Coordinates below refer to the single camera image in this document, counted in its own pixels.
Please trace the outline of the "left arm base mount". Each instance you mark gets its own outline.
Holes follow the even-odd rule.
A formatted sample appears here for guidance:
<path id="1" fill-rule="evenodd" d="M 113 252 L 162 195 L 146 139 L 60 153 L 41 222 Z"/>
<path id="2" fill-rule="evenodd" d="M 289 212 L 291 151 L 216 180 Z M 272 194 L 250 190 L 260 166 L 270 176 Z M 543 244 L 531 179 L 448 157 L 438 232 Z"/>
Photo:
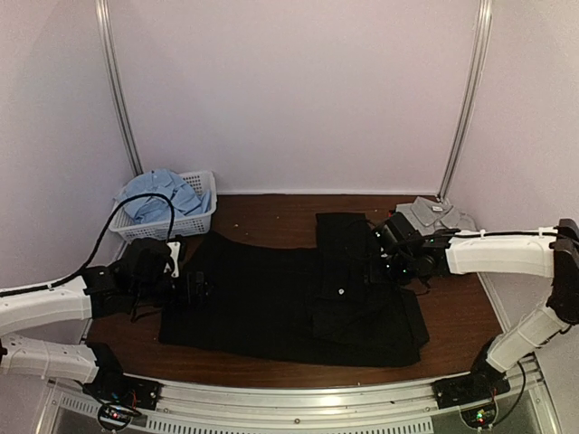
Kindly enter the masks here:
<path id="1" fill-rule="evenodd" d="M 82 391 L 99 404 L 97 422 L 106 432 L 117 433 L 143 416 L 141 410 L 155 410 L 161 383 L 133 377 L 124 370 L 106 344 L 88 343 L 96 357 L 95 378 L 79 383 Z"/>

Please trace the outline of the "aluminium frame post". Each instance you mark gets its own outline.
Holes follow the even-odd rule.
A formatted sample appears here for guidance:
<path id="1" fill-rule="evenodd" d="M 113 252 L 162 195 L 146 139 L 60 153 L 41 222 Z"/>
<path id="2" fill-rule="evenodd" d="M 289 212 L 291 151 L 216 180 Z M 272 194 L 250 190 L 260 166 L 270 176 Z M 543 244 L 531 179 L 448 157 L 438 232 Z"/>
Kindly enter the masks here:
<path id="1" fill-rule="evenodd" d="M 451 143 L 451 151 L 437 193 L 437 199 L 443 203 L 448 201 L 451 184 L 460 161 L 460 154 L 466 143 L 466 137 L 468 135 L 475 107 L 476 96 L 488 55 L 492 20 L 493 1 L 479 1 L 479 11 L 474 27 L 474 40 L 471 50 L 470 66 L 460 105 L 460 113 Z"/>
<path id="2" fill-rule="evenodd" d="M 128 164 L 134 176 L 143 173 L 143 166 L 130 123 L 128 107 L 122 89 L 119 64 L 115 50 L 114 34 L 110 20 L 109 1 L 96 0 L 95 12 L 97 27 L 100 34 L 100 44 L 104 57 L 113 108 L 119 124 L 119 131 L 123 146 L 127 153 Z"/>

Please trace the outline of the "grey folded button shirt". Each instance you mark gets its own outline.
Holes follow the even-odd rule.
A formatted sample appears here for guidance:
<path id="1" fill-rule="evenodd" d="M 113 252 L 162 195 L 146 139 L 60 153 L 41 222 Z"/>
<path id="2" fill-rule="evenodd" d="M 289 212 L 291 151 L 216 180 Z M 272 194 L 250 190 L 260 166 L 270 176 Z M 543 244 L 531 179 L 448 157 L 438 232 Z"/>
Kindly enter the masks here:
<path id="1" fill-rule="evenodd" d="M 441 230 L 477 229 L 474 219 L 457 207 L 421 196 L 412 203 L 397 204 L 394 210 L 401 213 L 421 235 L 430 235 Z"/>

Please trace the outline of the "white plastic basket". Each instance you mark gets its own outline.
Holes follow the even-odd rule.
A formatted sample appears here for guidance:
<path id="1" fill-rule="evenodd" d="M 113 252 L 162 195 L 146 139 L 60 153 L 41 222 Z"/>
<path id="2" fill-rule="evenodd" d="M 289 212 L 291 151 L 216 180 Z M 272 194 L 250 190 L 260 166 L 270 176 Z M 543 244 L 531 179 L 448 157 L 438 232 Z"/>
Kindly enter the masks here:
<path id="1" fill-rule="evenodd" d="M 109 230 L 124 241 L 163 240 L 209 232 L 217 208 L 211 171 L 177 174 L 155 169 L 123 186 L 114 198 L 115 216 Z"/>

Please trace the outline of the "black long sleeve shirt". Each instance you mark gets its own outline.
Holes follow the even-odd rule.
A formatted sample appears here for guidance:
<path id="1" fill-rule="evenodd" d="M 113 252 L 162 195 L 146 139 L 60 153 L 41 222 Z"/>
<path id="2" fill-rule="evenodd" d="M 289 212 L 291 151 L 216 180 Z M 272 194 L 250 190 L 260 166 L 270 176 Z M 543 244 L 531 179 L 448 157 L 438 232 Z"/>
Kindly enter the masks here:
<path id="1" fill-rule="evenodd" d="M 202 271 L 214 292 L 198 308 L 165 308 L 159 341 L 294 363 L 418 363 L 430 337 L 417 296 L 381 274 L 366 217 L 327 212 L 316 223 L 313 248 L 207 233 L 185 269 Z"/>

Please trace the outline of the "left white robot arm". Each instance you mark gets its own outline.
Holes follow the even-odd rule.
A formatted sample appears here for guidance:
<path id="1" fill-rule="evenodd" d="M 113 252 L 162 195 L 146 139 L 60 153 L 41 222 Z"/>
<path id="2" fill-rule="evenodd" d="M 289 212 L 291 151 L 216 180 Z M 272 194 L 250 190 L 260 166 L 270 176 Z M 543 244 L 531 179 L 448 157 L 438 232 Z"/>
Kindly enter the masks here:
<path id="1" fill-rule="evenodd" d="M 59 344 L 25 332 L 60 322 L 116 314 L 140 319 L 140 307 L 190 307 L 208 296 L 202 273 L 184 271 L 186 245 L 145 238 L 128 245 L 105 266 L 87 263 L 70 276 L 1 291 L 1 373 L 60 378 L 96 386 L 122 401 L 130 383 L 105 344 Z"/>

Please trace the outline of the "right aluminium frame post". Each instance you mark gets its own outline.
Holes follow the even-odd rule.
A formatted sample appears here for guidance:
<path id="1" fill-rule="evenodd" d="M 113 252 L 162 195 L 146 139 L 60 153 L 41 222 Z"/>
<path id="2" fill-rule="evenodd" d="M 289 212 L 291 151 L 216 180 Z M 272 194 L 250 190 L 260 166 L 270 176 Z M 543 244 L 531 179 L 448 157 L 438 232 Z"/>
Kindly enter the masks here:
<path id="1" fill-rule="evenodd" d="M 470 66 L 460 105 L 460 113 L 451 143 L 451 151 L 437 193 L 437 199 L 443 203 L 448 201 L 451 184 L 460 161 L 460 154 L 466 143 L 466 137 L 468 135 L 475 107 L 476 96 L 488 55 L 492 20 L 493 1 L 479 1 L 479 11 L 474 27 L 474 40 L 471 50 Z"/>

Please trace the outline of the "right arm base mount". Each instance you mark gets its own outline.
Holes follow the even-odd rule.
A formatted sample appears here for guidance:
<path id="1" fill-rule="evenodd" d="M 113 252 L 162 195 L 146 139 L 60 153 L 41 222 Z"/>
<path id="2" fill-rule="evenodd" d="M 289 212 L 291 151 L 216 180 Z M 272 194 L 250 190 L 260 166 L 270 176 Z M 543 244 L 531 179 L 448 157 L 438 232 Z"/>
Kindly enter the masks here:
<path id="1" fill-rule="evenodd" d="M 432 384 L 439 410 L 460 408 L 462 421 L 470 429 L 490 429 L 498 421 L 497 397 L 511 390 L 505 373 L 486 363 L 488 341 L 475 358 L 468 373 L 446 377 Z"/>

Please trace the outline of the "left aluminium frame post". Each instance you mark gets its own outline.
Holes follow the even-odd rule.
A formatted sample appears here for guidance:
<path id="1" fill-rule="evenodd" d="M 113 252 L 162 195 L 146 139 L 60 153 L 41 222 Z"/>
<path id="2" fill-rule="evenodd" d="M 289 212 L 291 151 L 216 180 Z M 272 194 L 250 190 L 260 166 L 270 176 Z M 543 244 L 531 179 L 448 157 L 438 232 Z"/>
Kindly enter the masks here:
<path id="1" fill-rule="evenodd" d="M 113 108 L 119 124 L 119 131 L 123 146 L 127 153 L 128 164 L 134 176 L 143 173 L 143 166 L 130 123 L 128 107 L 122 89 L 119 64 L 115 50 L 114 34 L 110 20 L 109 1 L 96 0 L 95 12 L 97 27 L 100 34 L 100 44 L 104 57 Z"/>

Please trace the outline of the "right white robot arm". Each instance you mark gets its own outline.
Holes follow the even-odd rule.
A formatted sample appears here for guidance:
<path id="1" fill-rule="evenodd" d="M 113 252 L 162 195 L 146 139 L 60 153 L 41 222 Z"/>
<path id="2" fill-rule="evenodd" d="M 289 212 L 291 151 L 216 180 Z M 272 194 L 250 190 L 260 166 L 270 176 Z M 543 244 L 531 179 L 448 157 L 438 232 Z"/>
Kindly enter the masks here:
<path id="1" fill-rule="evenodd" d="M 517 362 L 578 324 L 578 224 L 533 230 L 440 229 L 422 234 L 400 212 L 373 229 L 382 269 L 400 284 L 476 274 L 503 331 L 485 344 L 464 379 L 484 398 Z"/>

